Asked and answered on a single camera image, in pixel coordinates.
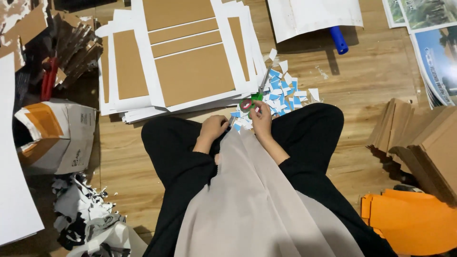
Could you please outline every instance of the wooden floor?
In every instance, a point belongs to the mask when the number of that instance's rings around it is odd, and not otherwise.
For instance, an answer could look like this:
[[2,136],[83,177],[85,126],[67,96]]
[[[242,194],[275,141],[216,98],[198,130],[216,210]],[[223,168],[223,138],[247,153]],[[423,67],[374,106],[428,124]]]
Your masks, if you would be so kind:
[[[365,147],[365,141],[377,115],[392,97],[412,100],[413,104],[428,107],[406,29],[388,28],[382,1],[360,0],[365,27],[349,30],[349,34],[345,35],[350,45],[349,52],[334,57],[336,51],[328,50],[333,48],[330,35],[312,34],[311,37],[298,37],[276,46],[265,0],[246,0],[245,3],[250,6],[263,54],[277,48],[279,59],[288,60],[290,75],[298,77],[301,90],[319,88],[324,102],[336,105],[345,115],[344,129],[327,171],[335,186],[358,210],[360,196],[378,193],[397,184],[389,179],[379,159]],[[79,13],[95,15],[104,23],[111,19],[114,8],[121,7],[123,3],[120,1]],[[81,90],[85,94],[91,85],[96,88],[96,78],[85,76],[82,80],[81,84],[85,86]],[[202,122],[215,113],[229,116],[231,110],[209,110],[181,117]],[[106,200],[117,203],[115,210],[128,215],[127,223],[149,242],[164,188],[144,150],[140,138],[142,125],[126,125],[115,116],[100,117],[99,134],[96,135],[99,140],[94,145],[92,168],[88,174],[93,187],[108,187],[106,191],[110,196]],[[0,248],[0,256],[64,256],[66,251],[59,248],[54,240],[54,217],[47,217],[49,222],[46,222],[45,232]],[[32,242],[35,248],[21,247],[28,242]]]

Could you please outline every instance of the blue tube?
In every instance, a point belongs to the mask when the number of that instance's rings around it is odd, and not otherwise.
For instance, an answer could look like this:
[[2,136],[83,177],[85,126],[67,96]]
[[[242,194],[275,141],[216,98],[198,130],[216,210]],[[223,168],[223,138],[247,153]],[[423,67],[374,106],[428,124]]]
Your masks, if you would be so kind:
[[343,34],[339,26],[330,27],[330,34],[332,35],[333,42],[335,42],[335,47],[338,50],[338,54],[345,54],[349,51],[349,47],[344,40]]

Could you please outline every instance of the black pants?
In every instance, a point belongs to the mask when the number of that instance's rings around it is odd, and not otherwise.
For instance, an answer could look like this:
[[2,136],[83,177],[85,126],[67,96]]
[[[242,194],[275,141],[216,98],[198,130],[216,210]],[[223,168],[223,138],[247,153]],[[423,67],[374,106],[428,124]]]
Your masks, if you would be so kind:
[[[271,134],[291,158],[279,165],[295,190],[330,209],[348,228],[368,256],[396,256],[384,239],[365,225],[351,204],[325,175],[343,129],[344,117],[335,106],[315,103],[273,120]],[[155,234],[144,256],[172,256],[190,200],[216,175],[214,155],[192,152],[201,124],[174,117],[157,117],[141,136],[165,187]]]

